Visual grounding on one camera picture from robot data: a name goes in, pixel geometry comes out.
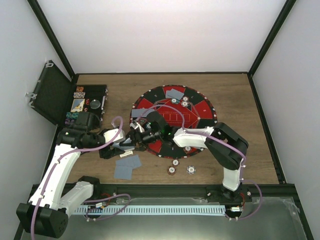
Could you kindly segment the blue backed card deck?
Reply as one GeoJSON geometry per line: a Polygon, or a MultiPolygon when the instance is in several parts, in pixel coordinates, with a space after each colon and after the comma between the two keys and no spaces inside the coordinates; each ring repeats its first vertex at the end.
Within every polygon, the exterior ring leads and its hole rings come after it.
{"type": "Polygon", "coordinates": [[[122,151],[131,151],[135,149],[135,145],[132,143],[130,139],[126,139],[122,142],[114,142],[112,144],[113,148],[120,149],[122,151]]]}

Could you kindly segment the dealt blue card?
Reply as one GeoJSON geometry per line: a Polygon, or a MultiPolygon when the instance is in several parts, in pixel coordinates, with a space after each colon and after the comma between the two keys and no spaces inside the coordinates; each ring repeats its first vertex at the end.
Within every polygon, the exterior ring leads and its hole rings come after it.
{"type": "Polygon", "coordinates": [[[138,117],[146,117],[149,114],[149,110],[146,110],[144,108],[141,109],[132,109],[131,110],[131,117],[132,118],[138,118],[138,117]]]}
{"type": "Polygon", "coordinates": [[[175,98],[170,92],[166,92],[165,93],[165,97],[168,98],[168,99],[174,99],[175,98]]]}

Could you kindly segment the dropped blue card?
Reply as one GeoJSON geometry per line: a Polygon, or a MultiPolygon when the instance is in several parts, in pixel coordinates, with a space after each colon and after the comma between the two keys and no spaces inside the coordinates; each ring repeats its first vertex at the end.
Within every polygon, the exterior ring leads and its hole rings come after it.
{"type": "Polygon", "coordinates": [[[116,161],[117,166],[131,167],[136,169],[142,166],[141,160],[138,155],[131,155],[116,161]]]}
{"type": "Polygon", "coordinates": [[[114,171],[115,179],[131,180],[133,168],[130,166],[117,165],[114,171]]]}

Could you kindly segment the orange black chip bottom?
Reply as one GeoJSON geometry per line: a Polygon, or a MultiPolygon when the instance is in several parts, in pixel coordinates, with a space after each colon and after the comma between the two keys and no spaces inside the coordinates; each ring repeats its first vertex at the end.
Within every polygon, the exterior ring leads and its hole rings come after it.
{"type": "Polygon", "coordinates": [[[184,148],[184,150],[185,150],[186,152],[190,152],[190,151],[191,151],[191,147],[190,147],[190,146],[186,146],[186,147],[184,148]]]}

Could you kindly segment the orange black chip stack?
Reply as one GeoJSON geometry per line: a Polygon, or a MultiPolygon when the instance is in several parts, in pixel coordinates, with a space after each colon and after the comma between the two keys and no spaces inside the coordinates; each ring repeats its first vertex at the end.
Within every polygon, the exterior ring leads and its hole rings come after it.
{"type": "Polygon", "coordinates": [[[170,166],[168,169],[167,169],[167,173],[170,175],[170,176],[173,176],[176,174],[176,168],[174,166],[170,166]]]}

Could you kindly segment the green blue chip top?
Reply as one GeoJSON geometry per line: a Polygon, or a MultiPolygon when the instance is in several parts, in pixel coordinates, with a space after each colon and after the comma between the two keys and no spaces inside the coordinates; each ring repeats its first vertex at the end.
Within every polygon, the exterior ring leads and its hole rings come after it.
{"type": "Polygon", "coordinates": [[[171,99],[171,103],[177,105],[177,104],[180,103],[180,101],[177,100],[176,98],[172,98],[172,99],[171,99]]]}

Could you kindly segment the blue orange chip top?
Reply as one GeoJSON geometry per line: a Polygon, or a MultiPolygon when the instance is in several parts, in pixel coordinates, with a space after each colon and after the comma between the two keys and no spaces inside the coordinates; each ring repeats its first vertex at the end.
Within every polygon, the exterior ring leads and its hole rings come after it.
{"type": "Polygon", "coordinates": [[[187,106],[188,106],[188,102],[187,102],[187,101],[183,101],[183,102],[181,103],[181,105],[182,105],[183,107],[187,107],[187,106]]]}

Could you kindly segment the dealt blue card top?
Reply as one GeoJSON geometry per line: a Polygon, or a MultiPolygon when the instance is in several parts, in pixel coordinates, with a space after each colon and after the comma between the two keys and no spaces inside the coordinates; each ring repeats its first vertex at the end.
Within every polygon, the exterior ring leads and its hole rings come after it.
{"type": "Polygon", "coordinates": [[[170,92],[166,92],[165,93],[165,97],[168,98],[168,99],[174,99],[175,98],[170,92]]]}

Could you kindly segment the orange black chip top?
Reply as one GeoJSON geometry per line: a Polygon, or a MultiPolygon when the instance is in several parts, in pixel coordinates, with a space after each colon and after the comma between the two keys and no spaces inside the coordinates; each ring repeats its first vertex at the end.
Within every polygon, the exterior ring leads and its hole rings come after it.
{"type": "Polygon", "coordinates": [[[189,98],[188,98],[187,96],[184,96],[184,97],[182,98],[182,100],[183,100],[184,102],[188,102],[188,101],[189,101],[189,98]]]}

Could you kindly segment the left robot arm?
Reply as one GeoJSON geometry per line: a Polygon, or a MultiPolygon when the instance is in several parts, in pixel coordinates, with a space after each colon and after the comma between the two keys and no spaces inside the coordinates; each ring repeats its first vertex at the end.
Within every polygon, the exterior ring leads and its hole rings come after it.
{"type": "Polygon", "coordinates": [[[63,128],[58,136],[51,163],[41,183],[27,203],[20,203],[16,215],[23,229],[36,235],[60,238],[67,228],[70,216],[89,199],[97,202],[102,196],[102,189],[97,186],[99,180],[86,177],[63,195],[70,172],[81,153],[104,149],[124,138],[123,118],[116,116],[112,129],[102,134],[94,133],[94,114],[81,112],[76,122],[63,128]]]}

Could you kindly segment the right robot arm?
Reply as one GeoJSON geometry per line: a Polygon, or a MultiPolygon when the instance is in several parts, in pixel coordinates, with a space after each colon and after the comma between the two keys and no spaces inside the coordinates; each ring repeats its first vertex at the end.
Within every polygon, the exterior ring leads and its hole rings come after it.
{"type": "Polygon", "coordinates": [[[134,147],[138,150],[160,140],[169,147],[203,148],[210,151],[223,167],[222,187],[219,195],[232,202],[241,194],[242,167],[246,161],[249,143],[223,122],[205,128],[185,128],[170,126],[165,118],[156,111],[147,117],[150,128],[143,130],[137,120],[130,124],[130,131],[120,142],[122,147],[134,147]]]}

